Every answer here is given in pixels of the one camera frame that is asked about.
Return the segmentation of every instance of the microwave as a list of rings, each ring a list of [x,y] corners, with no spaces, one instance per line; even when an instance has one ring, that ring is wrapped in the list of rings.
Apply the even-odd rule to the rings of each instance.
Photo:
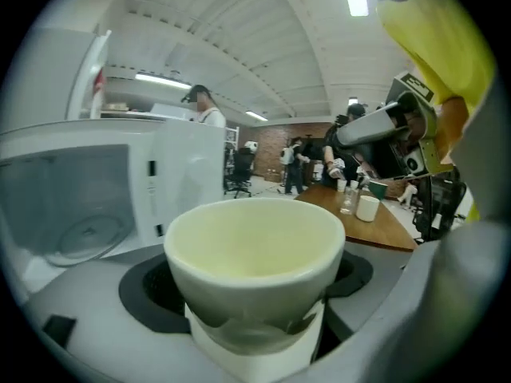
[[[162,244],[178,215],[222,200],[224,135],[179,119],[0,135],[2,263],[18,301],[69,267]]]

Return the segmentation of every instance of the person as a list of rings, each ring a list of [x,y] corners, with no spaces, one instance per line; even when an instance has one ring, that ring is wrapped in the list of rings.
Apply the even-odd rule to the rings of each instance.
[[[287,175],[286,175],[286,186],[284,188],[284,193],[287,195],[292,194],[291,188],[293,184],[296,186],[296,191],[298,194],[303,193],[302,187],[302,170],[300,165],[302,162],[309,163],[310,159],[302,155],[300,147],[302,146],[302,138],[295,137],[291,139],[290,148],[293,149],[293,161],[287,166]]]
[[[449,161],[496,74],[491,49],[458,0],[378,0],[377,12],[441,106],[434,142],[440,159]],[[478,218],[473,206],[467,221]]]
[[[339,146],[337,141],[337,129],[346,123],[350,123],[353,120],[364,116],[366,110],[361,104],[351,104],[347,109],[347,119],[338,115],[334,125],[328,129],[325,135],[325,147],[324,147],[324,169],[321,178],[321,183],[330,188],[337,188],[337,179],[342,176],[346,180],[357,180],[358,173],[357,169],[364,161],[364,157],[361,152],[364,151],[362,148],[343,149]],[[335,159],[342,159],[344,162],[344,169],[335,166]]]
[[[416,186],[412,183],[407,183],[405,191],[398,197],[399,204],[405,204],[408,208],[410,208],[412,197],[416,195],[417,192],[418,190]]]
[[[218,128],[225,128],[225,116],[216,107],[211,92],[203,85],[194,85],[181,102],[188,102],[188,107],[198,113],[196,121]]]

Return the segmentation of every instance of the wooden table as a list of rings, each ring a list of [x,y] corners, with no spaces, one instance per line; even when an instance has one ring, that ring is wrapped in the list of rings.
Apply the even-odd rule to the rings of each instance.
[[[340,212],[343,198],[342,192],[322,184],[314,184],[296,197],[296,200],[323,207],[339,217],[343,222],[348,241],[400,251],[412,251],[417,247],[408,231],[382,203],[374,221],[366,223],[357,219],[355,215],[345,215]]]

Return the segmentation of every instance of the cup rim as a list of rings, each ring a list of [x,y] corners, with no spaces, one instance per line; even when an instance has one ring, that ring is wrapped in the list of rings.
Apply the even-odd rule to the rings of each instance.
[[[188,264],[183,259],[180,259],[176,255],[174,255],[172,248],[168,242],[170,234],[175,229],[175,227],[179,225],[179,222],[186,215],[192,214],[197,210],[212,208],[213,206],[217,206],[219,204],[228,203],[297,203],[297,202],[305,203],[299,200],[287,199],[231,199],[215,203],[203,204],[201,206],[194,207],[192,210],[189,210],[180,215],[179,217],[177,217],[176,219],[174,219],[168,226],[167,232],[165,233],[163,244],[165,255],[167,259],[172,262],[172,264],[176,265],[187,274],[191,274],[193,277],[198,278],[203,282],[206,282],[208,284],[214,284],[217,286],[232,287],[236,289],[240,287],[251,289],[260,287],[284,286],[291,283],[306,281],[326,270],[335,260],[335,256],[339,254],[341,251],[343,251],[344,245],[346,243],[346,232],[344,230],[344,225],[342,221],[337,216],[330,213],[328,210],[325,210],[324,208],[316,206],[314,204],[305,203],[307,205],[307,208],[315,209],[317,212],[324,214],[324,219],[330,220],[334,224],[334,226],[337,227],[337,231],[335,232],[334,238],[332,239],[331,242],[333,248],[326,251],[325,254],[319,256],[316,260],[308,263],[308,265],[306,265],[305,267],[302,267],[296,271],[254,278],[237,278],[211,275],[207,271],[196,268],[195,266]]]
[[[381,200],[378,197],[374,197],[373,195],[361,195],[360,198],[371,202],[376,201],[381,203]]]
[[[388,184],[377,182],[376,180],[369,180],[369,183],[377,184],[378,186],[385,186],[386,188],[389,187]]]

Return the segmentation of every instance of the white cup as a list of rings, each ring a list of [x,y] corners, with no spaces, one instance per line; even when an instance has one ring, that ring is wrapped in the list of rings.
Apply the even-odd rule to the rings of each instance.
[[[314,319],[305,315],[335,279],[345,239],[341,221],[313,204],[233,199],[175,219],[164,251],[209,337],[233,353],[264,354],[303,336]]]
[[[347,185],[347,181],[346,180],[343,180],[343,179],[337,179],[337,191],[338,192],[344,192],[344,190],[346,189],[346,185]]]
[[[356,216],[362,221],[374,221],[380,200],[370,195],[361,195],[358,201]]]

